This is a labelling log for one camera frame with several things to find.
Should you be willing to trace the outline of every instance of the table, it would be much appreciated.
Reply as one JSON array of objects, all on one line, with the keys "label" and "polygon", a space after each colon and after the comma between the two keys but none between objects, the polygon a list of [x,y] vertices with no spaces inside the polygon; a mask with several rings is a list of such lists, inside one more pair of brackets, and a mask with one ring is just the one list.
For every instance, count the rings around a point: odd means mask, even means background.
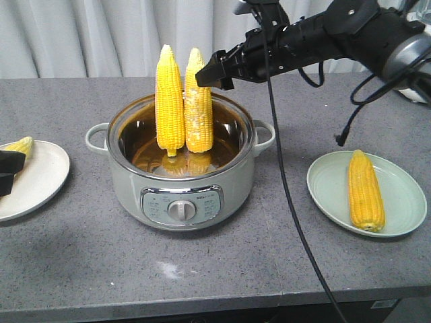
[{"label": "table", "polygon": [[[365,107],[345,147],[337,146],[333,136],[354,109],[349,95],[366,76],[329,74],[319,89],[294,74],[273,78],[292,198],[338,301],[430,295],[429,216],[406,236],[370,238],[328,219],[307,190],[307,169],[316,158],[360,148],[406,170],[430,204],[429,107],[391,92]],[[271,122],[266,85],[234,84],[234,90],[215,92]],[[245,204],[216,226],[160,231],[120,206],[108,160],[87,150],[84,135],[153,92],[152,77],[0,80],[1,142],[31,135],[60,145],[71,161],[53,199],[0,223],[1,322],[89,322],[328,302],[288,211],[275,146],[256,159]]]}]

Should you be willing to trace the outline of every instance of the corn on the cob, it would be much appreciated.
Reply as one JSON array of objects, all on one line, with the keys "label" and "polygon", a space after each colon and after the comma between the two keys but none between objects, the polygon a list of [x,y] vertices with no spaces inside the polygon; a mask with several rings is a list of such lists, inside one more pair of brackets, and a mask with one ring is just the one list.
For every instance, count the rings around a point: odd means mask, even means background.
[{"label": "corn on the cob", "polygon": [[163,45],[157,64],[155,105],[157,143],[174,157],[185,142],[184,102],[180,70],[169,45]]},{"label": "corn on the cob", "polygon": [[26,158],[30,157],[33,148],[33,137],[24,137],[15,143],[8,145],[5,150],[9,151],[19,151],[20,153],[25,153]]},{"label": "corn on the cob", "polygon": [[200,50],[193,48],[185,75],[184,117],[187,149],[194,153],[213,147],[211,88],[199,87],[196,82],[196,73],[204,66]]},{"label": "corn on the cob", "polygon": [[353,152],[349,171],[350,219],[355,227],[376,232],[385,226],[385,210],[371,160],[359,149]]}]

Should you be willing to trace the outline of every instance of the cooking pot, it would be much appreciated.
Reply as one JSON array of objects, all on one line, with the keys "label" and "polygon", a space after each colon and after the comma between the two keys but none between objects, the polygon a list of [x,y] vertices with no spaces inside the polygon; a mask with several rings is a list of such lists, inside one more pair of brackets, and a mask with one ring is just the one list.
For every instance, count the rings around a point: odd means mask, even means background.
[{"label": "cooking pot", "polygon": [[[275,140],[274,128],[253,120],[236,102],[212,94],[213,148],[186,147],[167,157],[157,146],[154,95],[131,102],[110,123],[86,133],[89,150],[109,159],[114,191],[141,222],[170,231],[202,229],[232,215],[253,185],[255,157]],[[271,137],[260,143],[257,128]],[[104,147],[90,141],[105,131]]]}]

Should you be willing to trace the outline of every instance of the white curtain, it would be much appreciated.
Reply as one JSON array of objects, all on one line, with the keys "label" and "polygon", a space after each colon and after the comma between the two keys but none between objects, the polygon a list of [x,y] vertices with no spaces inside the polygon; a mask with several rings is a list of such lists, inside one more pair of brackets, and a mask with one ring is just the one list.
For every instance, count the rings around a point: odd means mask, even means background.
[{"label": "white curtain", "polygon": [[[280,0],[291,22],[331,0]],[[379,1],[398,7],[401,0]],[[206,59],[257,26],[234,15],[235,0],[0,0],[0,77],[152,76],[169,44],[182,74],[192,47]],[[347,59],[326,72],[359,71]]]}]

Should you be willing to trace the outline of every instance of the white plate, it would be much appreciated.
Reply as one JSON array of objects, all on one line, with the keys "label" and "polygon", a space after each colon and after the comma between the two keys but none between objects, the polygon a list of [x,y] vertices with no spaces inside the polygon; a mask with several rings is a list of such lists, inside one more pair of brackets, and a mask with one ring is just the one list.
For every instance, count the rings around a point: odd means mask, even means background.
[{"label": "white plate", "polygon": [[418,183],[394,163],[369,153],[366,155],[374,165],[385,206],[386,225],[376,233],[352,225],[347,188],[347,169],[352,153],[328,153],[316,159],[308,169],[308,190],[319,209],[340,226],[365,236],[401,236],[421,225],[427,206]]},{"label": "white plate", "polygon": [[11,194],[0,197],[0,221],[25,215],[45,204],[62,187],[69,168],[69,156],[63,148],[35,140],[32,155],[15,175]]}]

